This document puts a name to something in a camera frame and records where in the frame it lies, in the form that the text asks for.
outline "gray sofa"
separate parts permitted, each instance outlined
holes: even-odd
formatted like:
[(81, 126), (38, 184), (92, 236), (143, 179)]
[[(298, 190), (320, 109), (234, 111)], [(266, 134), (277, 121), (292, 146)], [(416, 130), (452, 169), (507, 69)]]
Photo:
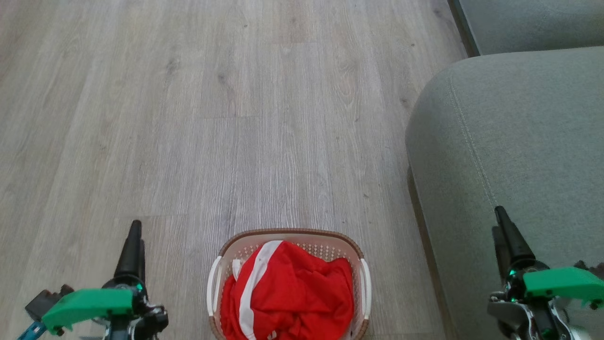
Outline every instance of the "gray sofa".
[(450, 0), (474, 54), (604, 45), (603, 0)]
[[(604, 262), (604, 47), (453, 64), (422, 91), (406, 145), (459, 339), (503, 338), (486, 314), (489, 293), (501, 290), (491, 236), (496, 205), (550, 267)], [(602, 311), (574, 306), (569, 314), (604, 339)]]

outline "laundry basket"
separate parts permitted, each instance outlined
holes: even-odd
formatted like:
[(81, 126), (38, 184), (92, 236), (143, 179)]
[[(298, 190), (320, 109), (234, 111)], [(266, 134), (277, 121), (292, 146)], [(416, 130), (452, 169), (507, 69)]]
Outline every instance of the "laundry basket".
[(349, 330), (340, 340), (360, 340), (369, 325), (371, 276), (359, 246), (343, 234), (310, 229), (262, 229), (238, 234), (227, 242), (214, 260), (208, 278), (206, 301), (210, 326), (218, 340), (225, 340), (220, 325), (220, 300), (225, 281), (232, 274), (233, 260), (245, 261), (268, 241), (284, 240), (296, 244), (325, 261), (345, 258), (352, 268), (355, 314)]

